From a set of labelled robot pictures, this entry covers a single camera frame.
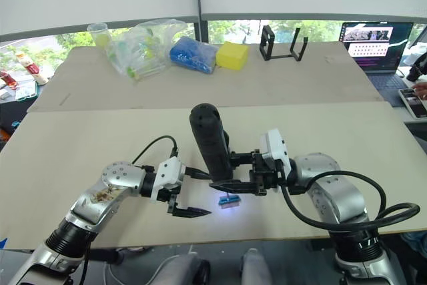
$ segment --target beige tabletop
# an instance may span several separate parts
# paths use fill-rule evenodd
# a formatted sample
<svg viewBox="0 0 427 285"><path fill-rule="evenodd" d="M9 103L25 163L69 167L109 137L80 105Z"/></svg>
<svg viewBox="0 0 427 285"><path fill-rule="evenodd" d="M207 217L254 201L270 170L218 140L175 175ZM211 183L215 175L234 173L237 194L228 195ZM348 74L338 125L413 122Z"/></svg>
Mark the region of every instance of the beige tabletop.
<svg viewBox="0 0 427 285"><path fill-rule="evenodd" d="M274 55L288 47L276 44ZM258 45L250 45L241 71L217 66L206 75L174 65L139 83L120 76L100 49L76 47L29 111L189 108L197 101L257 106L382 100L339 42L309 43L299 62L264 61Z"/></svg>
<svg viewBox="0 0 427 285"><path fill-rule="evenodd" d="M277 127L291 157L323 152L343 170L375 179L385 189L388 205L415 202L422 207L421 214L381 232L427 228L427 156L389 104L229 107L220 113L233 150L258 148L260 135ZM181 160L205 169L188 116L189 109L30 113L0 153L0 239L9 238L7 248L35 248L57 227L79 194L99 179L107 164L132 160L159 135L173 135ZM169 141L155 144L141 164L157 165L168 157L170 147ZM240 166L235 177L246 180L248 170ZM378 195L369 186L354 183L373 218ZM224 210L218 206L223 194L209 188L206 181L186 178L179 205L212 211L194 219L166 214L165 203L128 198L94 247L327 235L294 217L281 194L273 190L265 197L242 195L240 206ZM295 196L294 202L306 215L318 218L307 195Z"/></svg>

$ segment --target plastic bag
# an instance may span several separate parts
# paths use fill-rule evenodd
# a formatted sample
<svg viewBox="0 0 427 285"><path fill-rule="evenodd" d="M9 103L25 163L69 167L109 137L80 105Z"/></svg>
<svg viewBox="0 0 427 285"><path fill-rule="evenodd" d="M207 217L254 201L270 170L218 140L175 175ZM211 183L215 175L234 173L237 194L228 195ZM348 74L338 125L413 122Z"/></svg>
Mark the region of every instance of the plastic bag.
<svg viewBox="0 0 427 285"><path fill-rule="evenodd" d="M212 73L215 68L216 52L218 48L214 45L201 43L189 37L181 39L170 51L171 60L185 67Z"/></svg>
<svg viewBox="0 0 427 285"><path fill-rule="evenodd" d="M147 21L118 35L105 50L120 74L139 80L168 66L173 36L186 27L176 19Z"/></svg>

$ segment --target black metal stand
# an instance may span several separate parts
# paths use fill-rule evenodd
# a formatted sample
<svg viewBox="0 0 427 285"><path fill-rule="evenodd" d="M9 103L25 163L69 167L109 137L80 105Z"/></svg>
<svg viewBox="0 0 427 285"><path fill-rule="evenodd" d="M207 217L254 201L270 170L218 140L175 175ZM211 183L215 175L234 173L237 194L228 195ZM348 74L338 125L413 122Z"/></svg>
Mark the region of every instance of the black metal stand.
<svg viewBox="0 0 427 285"><path fill-rule="evenodd" d="M304 37L304 43L302 45L301 52L299 54L297 54L294 51L294 47L295 47L295 42L296 42L296 39L297 39L299 33L300 33L300 28L295 29L294 39L292 40L292 44L290 47L291 53L289 55L272 56L273 46L274 46L274 38L275 38L274 32L272 31L272 29L270 28L269 25L263 26L262 27L262 34L261 34L261 42L260 42L260 51L261 51L261 55L264 58L264 60L293 57L293 58L295 58L296 61L300 61L302 59L304 51L306 50L308 37Z"/></svg>

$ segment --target window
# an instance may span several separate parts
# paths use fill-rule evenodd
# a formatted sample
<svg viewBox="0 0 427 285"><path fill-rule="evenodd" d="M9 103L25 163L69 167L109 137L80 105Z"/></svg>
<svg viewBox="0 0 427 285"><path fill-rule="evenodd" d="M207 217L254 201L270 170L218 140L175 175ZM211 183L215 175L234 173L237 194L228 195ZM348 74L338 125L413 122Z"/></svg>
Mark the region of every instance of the window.
<svg viewBox="0 0 427 285"><path fill-rule="evenodd" d="M129 28L110 29L113 37L127 30ZM181 36L195 39L194 24L188 23L187 29L177 33L175 38ZM28 75L27 70L17 62L15 57L17 51L24 51L41 67L41 72L46 77L52 77L58 66L67 58L70 50L77 46L94 45L92 37L86 31L6 41L0 43L0 69L5 69L17 80Z"/></svg>
<svg viewBox="0 0 427 285"><path fill-rule="evenodd" d="M260 43L262 27L270 25L277 43L290 43L301 28L298 41L337 41L343 21L334 20L219 20L208 21L209 42Z"/></svg>

